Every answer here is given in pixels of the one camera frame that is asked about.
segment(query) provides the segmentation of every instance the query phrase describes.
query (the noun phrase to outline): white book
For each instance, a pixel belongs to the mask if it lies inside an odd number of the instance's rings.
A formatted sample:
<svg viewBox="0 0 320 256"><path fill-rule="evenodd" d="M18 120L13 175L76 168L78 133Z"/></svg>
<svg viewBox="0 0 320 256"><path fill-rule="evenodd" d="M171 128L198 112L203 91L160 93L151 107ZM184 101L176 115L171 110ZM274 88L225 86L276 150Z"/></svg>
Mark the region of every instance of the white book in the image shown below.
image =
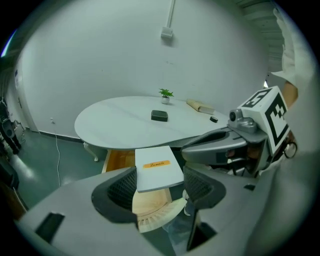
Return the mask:
<svg viewBox="0 0 320 256"><path fill-rule="evenodd" d="M149 192L179 185L184 174L169 146L135 150L136 190Z"/></svg>

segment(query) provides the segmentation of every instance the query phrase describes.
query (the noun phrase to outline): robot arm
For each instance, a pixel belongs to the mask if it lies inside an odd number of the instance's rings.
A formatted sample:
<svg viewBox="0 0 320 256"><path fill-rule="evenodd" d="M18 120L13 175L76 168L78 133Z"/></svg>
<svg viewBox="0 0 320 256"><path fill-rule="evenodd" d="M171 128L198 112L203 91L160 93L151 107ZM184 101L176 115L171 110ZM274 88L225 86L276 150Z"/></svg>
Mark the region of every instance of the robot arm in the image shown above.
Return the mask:
<svg viewBox="0 0 320 256"><path fill-rule="evenodd" d="M231 110L225 128L192 139L181 149L185 160L223 167L250 175L273 161L290 129L283 118L286 103L278 87L260 90L237 109ZM259 150L258 159L248 157L248 148Z"/></svg>

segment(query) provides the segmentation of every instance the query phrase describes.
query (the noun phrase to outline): wooden panel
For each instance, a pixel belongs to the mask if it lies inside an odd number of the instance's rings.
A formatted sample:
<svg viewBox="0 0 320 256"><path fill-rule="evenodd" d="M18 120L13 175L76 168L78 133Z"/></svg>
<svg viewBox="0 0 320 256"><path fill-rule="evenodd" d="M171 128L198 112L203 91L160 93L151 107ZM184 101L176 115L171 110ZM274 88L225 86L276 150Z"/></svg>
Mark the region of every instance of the wooden panel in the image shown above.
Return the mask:
<svg viewBox="0 0 320 256"><path fill-rule="evenodd" d="M103 173L126 167L134 167L136 165L135 151L111 150L110 154L107 155L106 161L107 163L102 170Z"/></svg>

